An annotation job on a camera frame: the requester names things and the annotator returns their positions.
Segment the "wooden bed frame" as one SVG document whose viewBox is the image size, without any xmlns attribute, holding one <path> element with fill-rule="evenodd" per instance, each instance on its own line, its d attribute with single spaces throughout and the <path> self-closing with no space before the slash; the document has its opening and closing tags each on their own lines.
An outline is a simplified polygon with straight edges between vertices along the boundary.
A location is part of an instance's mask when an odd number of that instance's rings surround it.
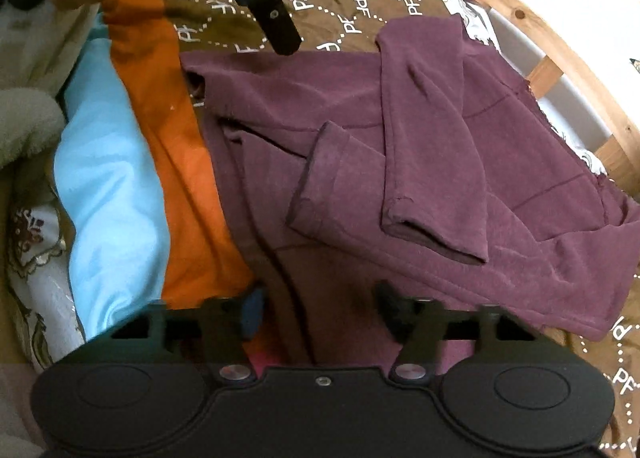
<svg viewBox="0 0 640 458">
<path fill-rule="evenodd" d="M 496 10 L 544 52 L 532 72 L 527 75 L 530 88 L 538 98 L 544 97 L 563 75 L 577 86 L 587 101 L 612 132 L 597 149 L 610 176 L 631 196 L 639 193 L 639 129 L 627 117 L 608 88 L 588 64 L 580 58 L 542 17 L 520 0 L 478 0 Z"/>
</svg>

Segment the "pink cloth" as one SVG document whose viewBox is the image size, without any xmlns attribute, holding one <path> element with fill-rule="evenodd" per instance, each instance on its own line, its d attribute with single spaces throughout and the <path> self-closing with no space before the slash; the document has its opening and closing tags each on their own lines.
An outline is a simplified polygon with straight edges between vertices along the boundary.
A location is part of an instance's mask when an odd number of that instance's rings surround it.
<svg viewBox="0 0 640 458">
<path fill-rule="evenodd" d="M 255 337 L 243 344 L 243 348 L 258 379 L 262 378 L 268 368 L 289 367 L 294 363 L 278 330 L 271 326 L 261 326 Z"/>
</svg>

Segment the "brown PF-patterned duvet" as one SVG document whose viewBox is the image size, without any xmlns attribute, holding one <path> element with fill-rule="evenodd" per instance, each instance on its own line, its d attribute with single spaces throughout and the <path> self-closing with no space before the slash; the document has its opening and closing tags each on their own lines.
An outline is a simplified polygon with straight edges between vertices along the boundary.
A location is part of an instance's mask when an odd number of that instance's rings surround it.
<svg viewBox="0 0 640 458">
<path fill-rule="evenodd" d="M 178 35 L 180 54 L 198 60 L 225 54 L 235 60 L 265 58 L 266 39 L 247 11 L 232 0 L 163 0 L 165 16 Z M 306 81 L 321 90 L 334 109 L 362 111 L 374 77 L 361 69 L 339 74 L 337 63 L 353 52 L 375 51 L 375 36 L 386 22 L 409 16 L 443 17 L 442 0 L 285 0 L 303 36 L 304 51 L 320 66 Z M 204 144 L 207 127 L 202 100 L 186 83 Z M 366 265 L 352 256 L 297 238 L 293 248 L 265 252 L 252 218 L 238 196 L 223 200 L 220 189 L 231 177 L 212 161 L 218 197 L 232 241 L 254 277 L 268 283 L 264 326 L 278 330 L 293 364 L 319 360 L 385 362 L 393 344 L 374 320 L 363 279 Z M 602 447 L 611 457 L 639 452 L 639 275 L 621 251 L 607 245 L 597 253 L 604 278 L 571 274 L 563 285 L 577 293 L 578 311 L 595 315 L 612 306 L 602 340 L 589 341 L 578 328 L 551 330 L 551 337 L 596 365 L 614 386 L 616 406 Z"/>
</svg>

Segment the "cream fleece blanket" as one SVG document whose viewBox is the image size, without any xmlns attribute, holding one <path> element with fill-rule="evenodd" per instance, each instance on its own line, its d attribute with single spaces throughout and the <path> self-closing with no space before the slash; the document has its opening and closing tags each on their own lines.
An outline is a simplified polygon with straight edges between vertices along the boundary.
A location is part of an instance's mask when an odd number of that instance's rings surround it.
<svg viewBox="0 0 640 458">
<path fill-rule="evenodd" d="M 32 158 L 56 144 L 65 127 L 56 101 L 72 73 L 98 7 L 29 11 L 1 6 L 1 165 Z"/>
</svg>

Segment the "maroon long-sleeve shirt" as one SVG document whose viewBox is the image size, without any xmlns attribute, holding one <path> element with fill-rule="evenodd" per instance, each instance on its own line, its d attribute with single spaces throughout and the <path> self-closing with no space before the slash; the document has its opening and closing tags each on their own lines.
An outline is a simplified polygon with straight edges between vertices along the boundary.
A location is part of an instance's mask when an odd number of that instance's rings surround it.
<svg viewBox="0 0 640 458">
<path fill-rule="evenodd" d="M 458 17 L 384 25 L 370 52 L 181 63 L 232 239 L 294 365 L 390 366 L 373 305 L 502 306 L 599 340 L 639 262 L 639 208 L 592 173 L 528 84 Z"/>
</svg>

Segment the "light blue cloth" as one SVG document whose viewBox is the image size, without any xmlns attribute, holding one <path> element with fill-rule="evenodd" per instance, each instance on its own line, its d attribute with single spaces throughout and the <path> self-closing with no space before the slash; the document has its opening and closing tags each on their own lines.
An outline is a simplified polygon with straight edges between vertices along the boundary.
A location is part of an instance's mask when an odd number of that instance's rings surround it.
<svg viewBox="0 0 640 458">
<path fill-rule="evenodd" d="M 75 228 L 70 288 L 87 339 L 160 300 L 170 249 L 162 185 L 96 18 L 64 92 L 67 124 L 53 159 Z"/>
</svg>

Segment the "orange cloth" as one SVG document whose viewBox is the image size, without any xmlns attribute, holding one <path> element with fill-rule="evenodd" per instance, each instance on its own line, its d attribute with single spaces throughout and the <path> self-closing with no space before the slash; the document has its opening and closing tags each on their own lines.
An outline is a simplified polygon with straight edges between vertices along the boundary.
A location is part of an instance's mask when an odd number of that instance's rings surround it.
<svg viewBox="0 0 640 458">
<path fill-rule="evenodd" d="M 214 169 L 162 0 L 106 0 L 111 58 L 163 188 L 170 249 L 163 298 L 173 308 L 245 291 L 254 276 L 232 241 Z"/>
</svg>

